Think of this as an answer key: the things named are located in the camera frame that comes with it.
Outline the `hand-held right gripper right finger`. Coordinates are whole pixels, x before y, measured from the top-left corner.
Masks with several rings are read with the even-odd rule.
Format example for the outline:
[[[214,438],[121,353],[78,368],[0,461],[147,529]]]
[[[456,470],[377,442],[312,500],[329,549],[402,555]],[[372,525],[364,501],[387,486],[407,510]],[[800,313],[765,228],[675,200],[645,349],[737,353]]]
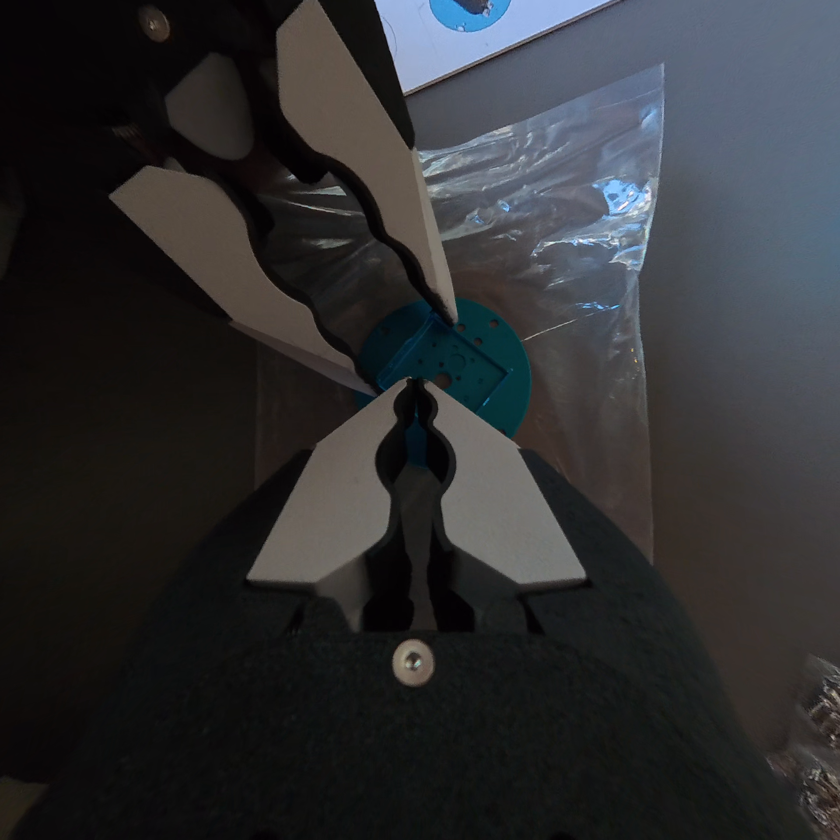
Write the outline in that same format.
[[[427,465],[439,483],[427,567],[437,614],[585,583],[585,570],[509,437],[434,383],[416,383]]]

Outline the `clear plastic bag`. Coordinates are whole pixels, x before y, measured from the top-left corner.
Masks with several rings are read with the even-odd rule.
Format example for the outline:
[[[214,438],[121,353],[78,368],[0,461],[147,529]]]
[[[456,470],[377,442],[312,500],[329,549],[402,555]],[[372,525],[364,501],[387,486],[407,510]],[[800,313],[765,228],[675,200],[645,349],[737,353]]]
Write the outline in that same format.
[[[654,220],[665,64],[419,158],[456,295],[513,328],[532,397],[515,440],[654,557],[639,276]],[[358,202],[328,175],[279,170],[259,195],[269,266],[361,358],[378,321],[419,301]],[[262,346],[255,486],[348,418],[354,394]]]

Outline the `grey desk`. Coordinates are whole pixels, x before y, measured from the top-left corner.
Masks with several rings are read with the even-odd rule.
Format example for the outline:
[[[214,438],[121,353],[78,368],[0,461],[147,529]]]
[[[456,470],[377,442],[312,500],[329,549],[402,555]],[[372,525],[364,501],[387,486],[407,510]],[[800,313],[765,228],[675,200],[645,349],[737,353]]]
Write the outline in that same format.
[[[437,614],[439,483],[417,417],[395,480],[413,617],[350,629],[330,598],[247,582],[317,443],[296,451],[174,568],[97,703],[69,686],[11,718],[9,772],[49,787],[14,838],[814,838],[731,702],[734,665],[781,654],[795,606],[838,645],[838,4],[632,2],[424,93],[484,133],[665,63],[665,136],[642,267],[653,397],[651,564],[539,452],[519,446],[585,583]],[[818,164],[828,164],[817,174]],[[96,327],[99,298],[12,276],[2,307],[2,571],[54,568],[10,599],[49,627],[54,591],[124,613],[174,519],[224,466],[178,351]],[[433,373],[410,373],[433,382]]]

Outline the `assembly instruction sheet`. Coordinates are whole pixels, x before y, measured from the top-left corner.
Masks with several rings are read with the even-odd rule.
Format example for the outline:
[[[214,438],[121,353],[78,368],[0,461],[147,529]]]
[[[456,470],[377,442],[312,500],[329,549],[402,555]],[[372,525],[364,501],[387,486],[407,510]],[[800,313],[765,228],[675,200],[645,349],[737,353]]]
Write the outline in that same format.
[[[402,91],[412,94],[614,1],[377,1]]]

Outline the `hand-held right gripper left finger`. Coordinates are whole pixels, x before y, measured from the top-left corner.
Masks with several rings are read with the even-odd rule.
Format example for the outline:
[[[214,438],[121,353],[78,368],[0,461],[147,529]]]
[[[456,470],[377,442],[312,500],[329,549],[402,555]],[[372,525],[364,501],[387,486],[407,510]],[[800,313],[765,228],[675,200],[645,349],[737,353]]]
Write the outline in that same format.
[[[414,385],[400,380],[311,451],[247,582],[334,600],[350,629],[413,617],[395,482],[407,462]]]

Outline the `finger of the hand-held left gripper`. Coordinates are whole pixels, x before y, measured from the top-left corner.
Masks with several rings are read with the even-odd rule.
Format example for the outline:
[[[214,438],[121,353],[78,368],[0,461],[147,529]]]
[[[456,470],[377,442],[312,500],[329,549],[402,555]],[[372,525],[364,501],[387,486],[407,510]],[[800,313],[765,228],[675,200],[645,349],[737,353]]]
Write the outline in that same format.
[[[320,324],[311,303],[261,265],[245,216],[222,186],[147,165],[109,197],[223,310],[234,329],[334,382],[378,393],[351,351]]]
[[[348,186],[373,236],[446,323],[452,279],[374,2],[296,2],[276,30],[279,110],[310,160]],[[392,111],[384,102],[394,94]]]

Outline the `shiny wrapped parts bag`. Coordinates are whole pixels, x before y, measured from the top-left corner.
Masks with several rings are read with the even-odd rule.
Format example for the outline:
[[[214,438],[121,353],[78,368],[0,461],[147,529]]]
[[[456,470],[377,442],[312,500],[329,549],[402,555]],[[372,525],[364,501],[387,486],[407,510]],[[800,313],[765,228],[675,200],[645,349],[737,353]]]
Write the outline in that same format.
[[[776,777],[818,838],[839,838],[839,668],[808,655],[782,750],[768,756]]]

